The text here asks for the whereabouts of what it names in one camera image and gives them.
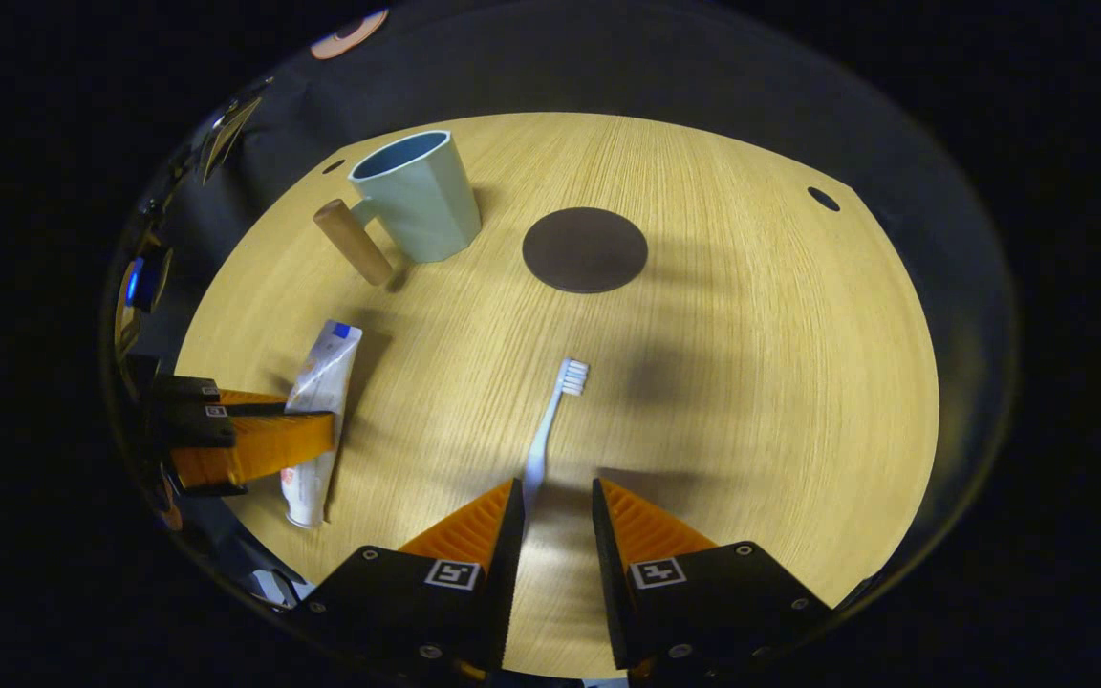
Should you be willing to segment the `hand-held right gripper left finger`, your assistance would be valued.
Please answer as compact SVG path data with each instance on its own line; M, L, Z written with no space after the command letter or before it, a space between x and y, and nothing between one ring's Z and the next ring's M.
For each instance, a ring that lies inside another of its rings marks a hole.
M523 484L498 484L401 548L356 549L297 630L377 682L486 682L506 656L524 529Z

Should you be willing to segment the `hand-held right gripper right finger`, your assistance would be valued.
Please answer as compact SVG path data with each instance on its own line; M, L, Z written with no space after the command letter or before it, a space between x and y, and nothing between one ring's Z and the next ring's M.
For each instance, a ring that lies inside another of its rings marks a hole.
M629 675L750 675L833 610L751 540L718 544L615 481L595 479L609 643Z

